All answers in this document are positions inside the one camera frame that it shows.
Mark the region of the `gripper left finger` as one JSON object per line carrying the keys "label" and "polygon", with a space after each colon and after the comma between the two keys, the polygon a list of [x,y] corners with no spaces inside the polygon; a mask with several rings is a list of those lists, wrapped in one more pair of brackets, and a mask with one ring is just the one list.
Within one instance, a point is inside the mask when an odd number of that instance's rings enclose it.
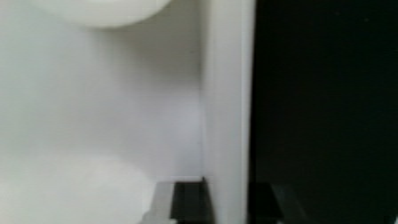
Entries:
{"label": "gripper left finger", "polygon": [[159,182],[140,224],[204,224],[200,182]]}

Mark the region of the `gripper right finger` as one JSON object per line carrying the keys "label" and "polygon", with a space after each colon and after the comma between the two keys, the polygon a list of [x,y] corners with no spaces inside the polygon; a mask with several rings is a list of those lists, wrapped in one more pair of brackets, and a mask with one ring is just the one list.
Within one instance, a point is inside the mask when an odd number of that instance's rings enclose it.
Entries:
{"label": "gripper right finger", "polygon": [[250,224],[307,224],[303,208],[289,185],[250,184]]}

